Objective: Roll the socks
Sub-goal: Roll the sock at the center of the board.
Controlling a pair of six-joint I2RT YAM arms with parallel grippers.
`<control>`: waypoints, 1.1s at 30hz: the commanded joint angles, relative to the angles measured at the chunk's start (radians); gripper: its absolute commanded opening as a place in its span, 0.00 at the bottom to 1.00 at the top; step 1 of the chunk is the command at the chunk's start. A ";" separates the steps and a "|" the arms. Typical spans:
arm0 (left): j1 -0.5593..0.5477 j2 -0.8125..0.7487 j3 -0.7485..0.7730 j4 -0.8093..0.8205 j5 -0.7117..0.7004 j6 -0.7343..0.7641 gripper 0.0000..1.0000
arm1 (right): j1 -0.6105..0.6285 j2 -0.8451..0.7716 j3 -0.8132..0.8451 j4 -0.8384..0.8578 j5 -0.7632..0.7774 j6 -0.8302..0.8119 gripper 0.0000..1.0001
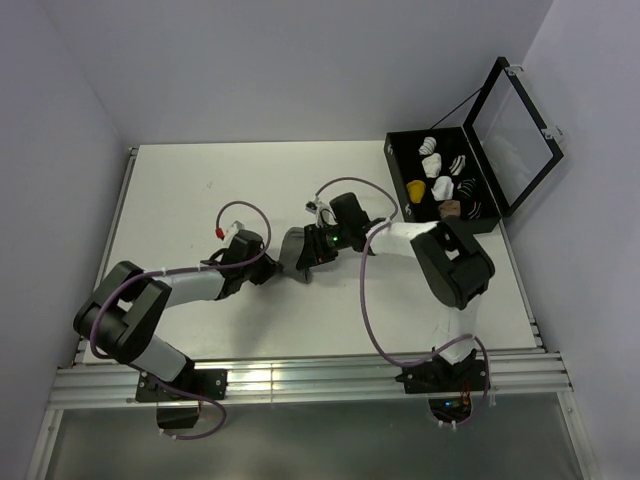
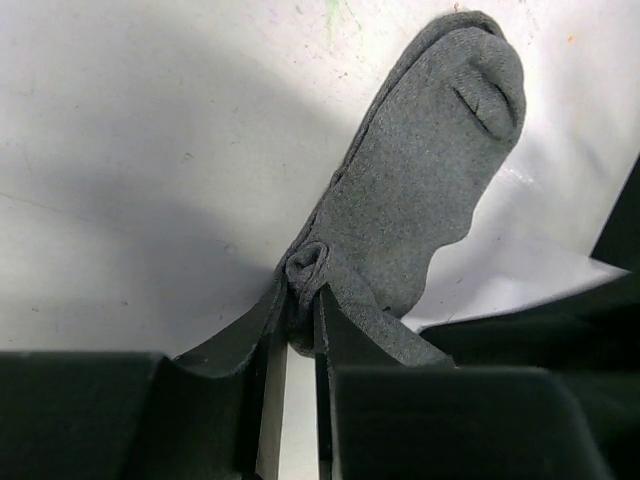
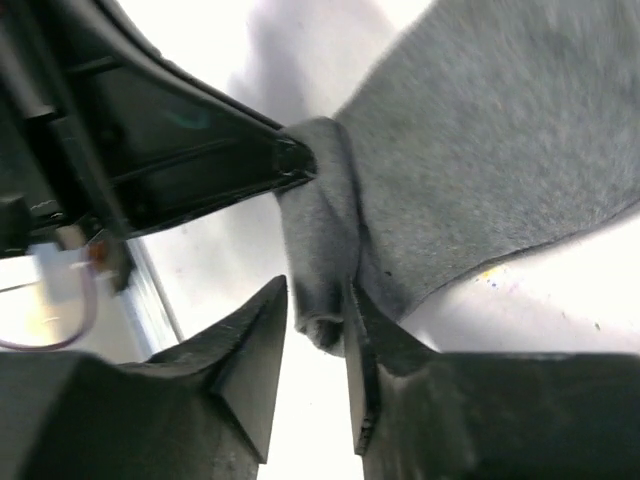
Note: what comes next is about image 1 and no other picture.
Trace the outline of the grey sock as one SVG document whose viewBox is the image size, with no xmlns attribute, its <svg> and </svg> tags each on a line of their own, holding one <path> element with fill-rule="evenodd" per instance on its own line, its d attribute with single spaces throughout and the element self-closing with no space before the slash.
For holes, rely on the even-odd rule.
<svg viewBox="0 0 640 480">
<path fill-rule="evenodd" d="M 305 245 L 303 227 L 292 227 L 284 235 L 278 262 L 282 267 L 281 273 L 301 284 L 310 284 L 312 274 L 308 268 L 299 269 L 300 260 Z"/>
</svg>

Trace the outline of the yellow sock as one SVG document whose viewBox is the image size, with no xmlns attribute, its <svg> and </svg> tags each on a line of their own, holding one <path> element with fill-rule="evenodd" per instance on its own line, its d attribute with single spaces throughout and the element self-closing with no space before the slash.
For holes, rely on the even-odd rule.
<svg viewBox="0 0 640 480">
<path fill-rule="evenodd" d="M 412 204 L 420 204 L 426 193 L 426 183 L 422 180 L 413 180 L 406 184 L 409 200 Z"/>
</svg>

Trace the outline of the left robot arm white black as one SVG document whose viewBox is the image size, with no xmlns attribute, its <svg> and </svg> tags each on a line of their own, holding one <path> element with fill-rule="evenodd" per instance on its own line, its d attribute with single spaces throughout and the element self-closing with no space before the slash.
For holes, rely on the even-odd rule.
<svg viewBox="0 0 640 480">
<path fill-rule="evenodd" d="M 241 229 L 195 267 L 150 272 L 121 261 L 81 306 L 73 328 L 107 358 L 155 376 L 170 398 L 183 399 L 195 386 L 193 361 L 156 335 L 164 311 L 224 300 L 246 282 L 266 283 L 283 267 L 264 249 L 260 235 Z"/>
</svg>

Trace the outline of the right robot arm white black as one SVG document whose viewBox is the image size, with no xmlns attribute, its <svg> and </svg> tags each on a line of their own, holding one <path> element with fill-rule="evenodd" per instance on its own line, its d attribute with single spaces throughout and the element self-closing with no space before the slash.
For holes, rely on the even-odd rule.
<svg viewBox="0 0 640 480">
<path fill-rule="evenodd" d="M 474 235 L 455 217 L 426 223 L 395 222 L 391 216 L 371 219 L 355 194 L 349 192 L 329 204 L 315 199 L 306 204 L 315 221 L 293 227 L 282 241 L 280 262 L 301 283 L 311 281 L 311 269 L 334 261 L 340 251 L 361 255 L 359 301 L 365 330 L 375 351 L 388 363 L 412 368 L 428 361 L 435 383 L 452 390 L 468 374 L 466 360 L 486 347 L 476 334 L 480 297 L 495 275 L 495 266 Z M 366 305 L 366 264 L 371 256 L 413 258 L 425 277 L 428 292 L 447 309 L 438 323 L 435 345 L 418 360 L 401 361 L 385 352 L 375 337 Z"/>
</svg>

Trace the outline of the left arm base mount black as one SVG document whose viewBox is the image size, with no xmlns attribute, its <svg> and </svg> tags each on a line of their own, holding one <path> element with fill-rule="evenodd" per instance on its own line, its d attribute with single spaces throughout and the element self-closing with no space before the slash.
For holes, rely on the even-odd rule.
<svg viewBox="0 0 640 480">
<path fill-rule="evenodd" d="M 168 382 L 167 390 L 149 374 L 141 374 L 135 393 L 139 403 L 166 403 L 193 401 L 199 397 L 223 400 L 226 396 L 228 371 L 226 369 L 195 369 Z"/>
</svg>

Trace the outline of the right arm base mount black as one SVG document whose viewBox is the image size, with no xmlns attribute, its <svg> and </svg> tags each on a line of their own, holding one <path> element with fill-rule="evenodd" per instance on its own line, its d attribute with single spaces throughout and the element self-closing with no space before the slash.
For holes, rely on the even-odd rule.
<svg viewBox="0 0 640 480">
<path fill-rule="evenodd" d="M 406 394 L 482 392 L 488 379 L 485 363 L 473 355 L 453 365 L 436 357 L 395 377 Z"/>
</svg>

